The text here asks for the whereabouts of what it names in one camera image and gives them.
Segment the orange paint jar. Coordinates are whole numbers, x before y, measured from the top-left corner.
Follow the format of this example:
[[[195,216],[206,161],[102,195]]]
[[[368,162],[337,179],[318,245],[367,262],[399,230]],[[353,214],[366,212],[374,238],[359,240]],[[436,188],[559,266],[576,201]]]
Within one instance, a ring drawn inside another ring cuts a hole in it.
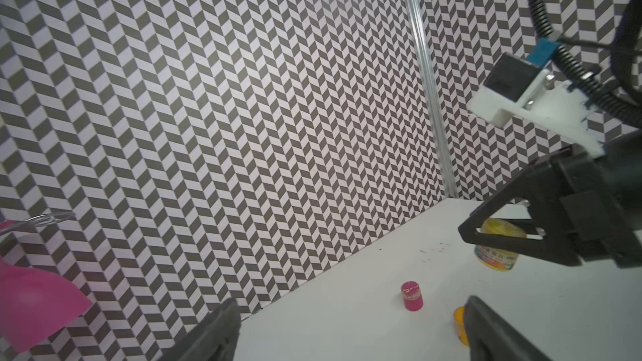
[[[453,322],[456,330],[456,334],[460,342],[466,346],[469,346],[469,340],[466,335],[466,329],[464,326],[464,307],[459,307],[453,312]]]

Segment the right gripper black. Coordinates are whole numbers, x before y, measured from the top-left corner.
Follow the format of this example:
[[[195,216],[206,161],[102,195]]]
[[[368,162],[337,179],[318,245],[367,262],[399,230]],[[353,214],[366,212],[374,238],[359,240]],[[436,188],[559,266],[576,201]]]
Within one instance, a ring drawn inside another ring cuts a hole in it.
[[[486,219],[513,200],[527,200],[540,240],[478,232]],[[641,133],[609,142],[592,158],[567,146],[532,161],[485,200],[458,228],[464,242],[579,267],[612,260],[619,268],[641,265]]]

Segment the pink paint jar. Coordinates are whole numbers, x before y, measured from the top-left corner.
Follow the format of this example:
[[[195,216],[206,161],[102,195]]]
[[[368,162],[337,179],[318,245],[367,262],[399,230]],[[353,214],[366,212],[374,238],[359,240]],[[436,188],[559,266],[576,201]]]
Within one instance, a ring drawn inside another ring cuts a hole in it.
[[[401,297],[406,310],[416,312],[423,308],[424,301],[420,285],[417,282],[404,282],[401,285]]]

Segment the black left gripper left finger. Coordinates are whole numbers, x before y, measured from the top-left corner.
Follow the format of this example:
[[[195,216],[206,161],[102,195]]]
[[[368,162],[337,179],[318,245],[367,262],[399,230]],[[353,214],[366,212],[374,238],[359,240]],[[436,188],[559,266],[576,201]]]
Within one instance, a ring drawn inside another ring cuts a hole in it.
[[[234,359],[241,329],[240,307],[234,298],[222,302],[159,361],[214,361]]]

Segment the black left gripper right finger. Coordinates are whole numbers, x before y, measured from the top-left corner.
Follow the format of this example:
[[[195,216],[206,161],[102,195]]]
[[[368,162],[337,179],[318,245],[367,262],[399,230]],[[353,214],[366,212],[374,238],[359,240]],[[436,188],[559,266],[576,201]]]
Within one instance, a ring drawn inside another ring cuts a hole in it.
[[[477,296],[470,296],[466,301],[463,327],[472,361],[551,361]]]

